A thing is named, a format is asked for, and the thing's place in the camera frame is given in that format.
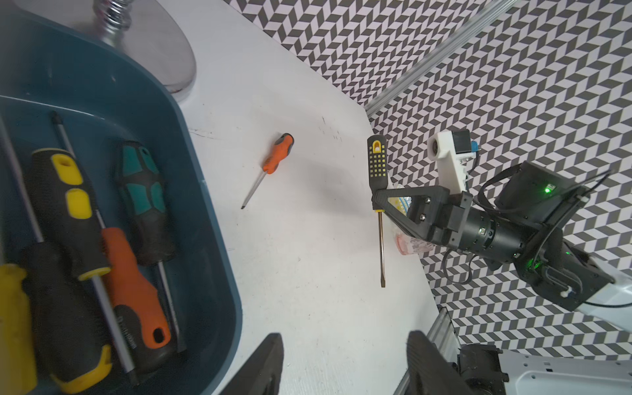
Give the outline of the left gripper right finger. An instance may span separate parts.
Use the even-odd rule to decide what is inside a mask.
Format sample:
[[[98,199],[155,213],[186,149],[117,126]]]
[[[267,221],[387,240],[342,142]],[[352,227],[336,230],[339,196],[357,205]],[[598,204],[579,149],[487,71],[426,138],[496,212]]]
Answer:
[[[473,394],[424,332],[409,332],[407,361],[409,385],[406,394]]]

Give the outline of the orange black large screwdriver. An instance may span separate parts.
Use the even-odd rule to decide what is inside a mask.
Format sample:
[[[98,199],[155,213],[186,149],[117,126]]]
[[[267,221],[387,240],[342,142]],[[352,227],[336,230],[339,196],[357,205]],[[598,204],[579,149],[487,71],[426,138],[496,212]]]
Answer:
[[[140,272],[123,231],[108,227],[101,235],[111,265],[103,276],[110,303],[137,372],[149,374],[174,355],[176,341],[158,291]]]

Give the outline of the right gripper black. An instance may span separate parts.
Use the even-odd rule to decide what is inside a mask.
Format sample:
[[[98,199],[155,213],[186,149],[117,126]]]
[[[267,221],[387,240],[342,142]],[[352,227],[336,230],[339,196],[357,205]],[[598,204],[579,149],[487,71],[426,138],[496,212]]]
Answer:
[[[374,189],[372,203],[406,235],[473,253],[494,269],[520,258],[531,238],[530,228],[478,208],[472,194],[449,194],[442,186]],[[406,214],[389,201],[406,197],[411,199]]]

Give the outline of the small orange handle screwdriver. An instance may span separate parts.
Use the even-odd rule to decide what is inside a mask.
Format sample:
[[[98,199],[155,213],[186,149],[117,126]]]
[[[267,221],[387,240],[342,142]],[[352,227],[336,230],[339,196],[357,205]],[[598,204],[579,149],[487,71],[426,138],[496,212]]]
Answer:
[[[270,153],[262,165],[262,171],[255,181],[252,189],[250,189],[245,200],[241,205],[241,209],[245,209],[253,197],[261,182],[268,174],[273,174],[280,163],[286,159],[295,143],[294,137],[289,133],[283,133],[272,145]]]

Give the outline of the black yellow phillips screwdriver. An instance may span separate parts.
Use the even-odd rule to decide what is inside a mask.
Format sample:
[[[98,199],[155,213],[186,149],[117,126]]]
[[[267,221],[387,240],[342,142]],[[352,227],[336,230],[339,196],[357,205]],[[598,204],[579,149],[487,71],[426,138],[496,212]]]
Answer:
[[[66,148],[40,149],[31,154],[31,167],[26,176],[31,202],[44,223],[46,235],[64,248],[72,277],[92,282],[119,361],[131,384],[137,386],[136,365],[102,280],[110,273],[111,264],[104,252],[94,189],[77,164],[62,116],[53,111],[49,117]]]

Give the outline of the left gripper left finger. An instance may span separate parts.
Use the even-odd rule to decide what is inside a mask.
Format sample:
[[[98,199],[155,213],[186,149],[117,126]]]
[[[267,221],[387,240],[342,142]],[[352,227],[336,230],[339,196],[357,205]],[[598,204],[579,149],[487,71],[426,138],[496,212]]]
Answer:
[[[220,395],[277,395],[283,370],[281,334],[268,334]]]

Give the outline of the yellow handle screwdriver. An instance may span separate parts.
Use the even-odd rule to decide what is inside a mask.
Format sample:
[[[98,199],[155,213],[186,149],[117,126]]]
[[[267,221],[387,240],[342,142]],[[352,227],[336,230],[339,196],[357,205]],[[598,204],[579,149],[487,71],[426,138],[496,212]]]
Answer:
[[[37,385],[31,304],[23,290],[26,271],[1,266],[1,393],[27,394]]]

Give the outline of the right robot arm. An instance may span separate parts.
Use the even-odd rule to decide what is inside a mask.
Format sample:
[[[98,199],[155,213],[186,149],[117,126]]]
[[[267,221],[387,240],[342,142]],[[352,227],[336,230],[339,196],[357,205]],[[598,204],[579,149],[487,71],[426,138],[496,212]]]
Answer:
[[[588,202],[589,184],[524,162],[501,171],[477,195],[446,187],[388,189],[370,182],[372,205],[406,235],[482,258],[490,270],[513,265],[541,298],[568,311],[631,329],[631,277],[565,240],[566,223]]]

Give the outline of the green black handle screwdriver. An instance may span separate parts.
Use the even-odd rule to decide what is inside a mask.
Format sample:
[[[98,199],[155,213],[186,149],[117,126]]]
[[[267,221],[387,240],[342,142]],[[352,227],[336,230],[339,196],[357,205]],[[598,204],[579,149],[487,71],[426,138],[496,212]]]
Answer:
[[[165,262],[176,256],[169,231],[165,181],[149,150],[140,142],[130,140],[119,146],[115,178],[135,232],[138,263],[155,268],[168,309],[172,337],[177,352],[183,353],[187,346],[165,268]]]

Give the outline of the black orange-tipped screwdriver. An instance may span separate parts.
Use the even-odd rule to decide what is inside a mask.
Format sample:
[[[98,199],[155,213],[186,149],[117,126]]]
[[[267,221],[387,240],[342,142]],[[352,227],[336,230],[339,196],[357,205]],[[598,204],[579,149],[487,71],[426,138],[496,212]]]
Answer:
[[[111,346],[102,337],[100,321],[93,314],[85,292],[67,275],[60,246],[44,238],[4,122],[1,142],[35,238],[33,244],[21,251],[21,264],[29,276],[34,304],[36,350],[60,390],[78,394],[110,374]]]

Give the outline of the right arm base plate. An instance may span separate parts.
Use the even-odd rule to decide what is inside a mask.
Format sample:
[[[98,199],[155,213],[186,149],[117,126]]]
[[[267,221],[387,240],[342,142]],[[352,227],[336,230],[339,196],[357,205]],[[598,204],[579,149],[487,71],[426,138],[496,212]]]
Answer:
[[[493,345],[462,346],[459,353],[459,374],[474,394],[506,395],[509,376],[501,369],[503,352]]]

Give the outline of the black yellow long screwdriver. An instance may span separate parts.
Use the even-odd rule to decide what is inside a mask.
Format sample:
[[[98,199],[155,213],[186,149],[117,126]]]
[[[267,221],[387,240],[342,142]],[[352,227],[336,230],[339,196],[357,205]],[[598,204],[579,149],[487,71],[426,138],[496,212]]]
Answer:
[[[368,173],[369,186],[372,194],[388,187],[388,171],[386,165],[386,138],[381,135],[373,135],[367,139],[368,148]],[[380,286],[386,287],[385,278],[385,254],[383,234],[383,209],[376,203],[372,203],[373,210],[378,216],[379,247],[380,247]]]

